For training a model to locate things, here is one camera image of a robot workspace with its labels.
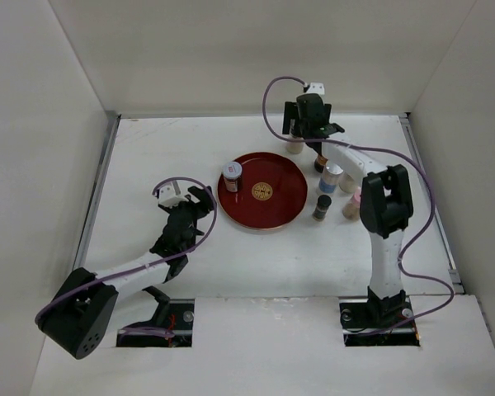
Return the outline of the clear-lid pale spice grinder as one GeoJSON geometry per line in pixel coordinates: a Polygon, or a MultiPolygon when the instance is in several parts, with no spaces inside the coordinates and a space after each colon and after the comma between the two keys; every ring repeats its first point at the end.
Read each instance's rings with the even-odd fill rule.
{"type": "Polygon", "coordinates": [[[286,143],[286,150],[290,154],[300,154],[304,149],[303,139],[299,135],[290,132],[290,141],[286,143]]]}

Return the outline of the silver-lid blue-label jar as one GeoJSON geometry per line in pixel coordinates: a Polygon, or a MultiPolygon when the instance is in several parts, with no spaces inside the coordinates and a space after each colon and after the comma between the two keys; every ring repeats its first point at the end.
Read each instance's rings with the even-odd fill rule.
{"type": "Polygon", "coordinates": [[[318,192],[331,195],[335,192],[343,170],[333,162],[327,162],[318,182],[318,192]]]}

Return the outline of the black-cap white powder bottle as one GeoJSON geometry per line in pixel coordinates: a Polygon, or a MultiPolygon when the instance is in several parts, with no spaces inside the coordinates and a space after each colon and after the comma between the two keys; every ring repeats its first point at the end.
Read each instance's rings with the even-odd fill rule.
{"type": "Polygon", "coordinates": [[[346,194],[354,194],[358,188],[357,182],[347,172],[343,172],[339,177],[338,186],[346,194]]]}

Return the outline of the white-lid dark sauce jar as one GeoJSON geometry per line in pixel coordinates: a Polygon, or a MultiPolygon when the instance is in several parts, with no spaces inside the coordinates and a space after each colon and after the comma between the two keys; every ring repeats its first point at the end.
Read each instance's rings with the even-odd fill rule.
{"type": "Polygon", "coordinates": [[[228,192],[237,193],[240,190],[243,168],[236,161],[226,163],[222,169],[225,188],[228,192]]]}

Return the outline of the small black-lid spice bottle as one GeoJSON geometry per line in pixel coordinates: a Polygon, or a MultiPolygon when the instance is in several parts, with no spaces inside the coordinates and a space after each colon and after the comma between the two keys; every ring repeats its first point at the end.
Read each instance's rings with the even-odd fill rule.
{"type": "Polygon", "coordinates": [[[313,211],[313,218],[317,221],[323,221],[331,204],[332,198],[330,196],[320,195],[313,211]]]}

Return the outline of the pink-lid spice jar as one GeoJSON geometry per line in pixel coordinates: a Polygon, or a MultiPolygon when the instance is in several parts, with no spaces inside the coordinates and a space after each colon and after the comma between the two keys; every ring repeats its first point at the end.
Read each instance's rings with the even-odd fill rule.
{"type": "Polygon", "coordinates": [[[343,216],[348,220],[357,221],[360,218],[360,206],[361,188],[357,187],[342,209],[343,216]]]}

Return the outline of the red-cap dark sauce bottle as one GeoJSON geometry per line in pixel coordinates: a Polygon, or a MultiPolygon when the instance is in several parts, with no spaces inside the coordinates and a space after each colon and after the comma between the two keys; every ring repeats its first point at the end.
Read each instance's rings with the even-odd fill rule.
{"type": "Polygon", "coordinates": [[[317,153],[317,157],[313,162],[313,166],[316,172],[322,173],[327,163],[327,159],[322,155],[321,152],[317,153]]]}

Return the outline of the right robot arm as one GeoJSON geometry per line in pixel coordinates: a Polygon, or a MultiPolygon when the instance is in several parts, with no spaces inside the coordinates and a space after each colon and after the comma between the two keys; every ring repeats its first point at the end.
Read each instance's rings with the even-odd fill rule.
{"type": "Polygon", "coordinates": [[[360,219],[370,235],[371,278],[365,302],[342,305],[341,323],[354,331],[387,328],[408,307],[398,267],[404,230],[413,216],[408,170],[384,165],[346,139],[330,143],[330,135],[345,130],[329,116],[330,106],[320,95],[304,93],[285,103],[282,134],[302,139],[361,185],[360,219]]]}

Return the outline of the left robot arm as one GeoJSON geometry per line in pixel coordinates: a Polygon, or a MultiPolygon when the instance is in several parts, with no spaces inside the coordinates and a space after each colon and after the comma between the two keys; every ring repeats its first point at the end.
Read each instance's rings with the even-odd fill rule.
{"type": "Polygon", "coordinates": [[[146,302],[140,318],[157,329],[168,320],[169,298],[158,285],[179,276],[194,252],[208,237],[199,220],[215,215],[210,186],[194,181],[183,199],[162,204],[167,222],[154,245],[141,257],[105,272],[83,267],[73,270],[54,298],[35,316],[35,325],[68,354],[81,360],[99,346],[116,304],[141,291],[156,300],[146,302]]]}

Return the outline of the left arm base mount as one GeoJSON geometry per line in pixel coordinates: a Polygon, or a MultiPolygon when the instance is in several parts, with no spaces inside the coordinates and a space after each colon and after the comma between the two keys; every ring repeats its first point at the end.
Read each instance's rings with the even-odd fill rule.
{"type": "Polygon", "coordinates": [[[150,286],[144,292],[152,295],[157,307],[152,317],[120,329],[116,347],[192,347],[195,306],[193,299],[171,299],[161,290],[150,286]]]}

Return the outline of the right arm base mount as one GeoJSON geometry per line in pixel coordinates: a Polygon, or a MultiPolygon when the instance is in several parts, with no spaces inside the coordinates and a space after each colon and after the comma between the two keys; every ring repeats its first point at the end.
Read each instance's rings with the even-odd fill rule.
{"type": "Polygon", "coordinates": [[[341,299],[340,323],[346,347],[419,347],[412,305],[404,290],[380,299],[367,290],[365,299],[341,299]]]}

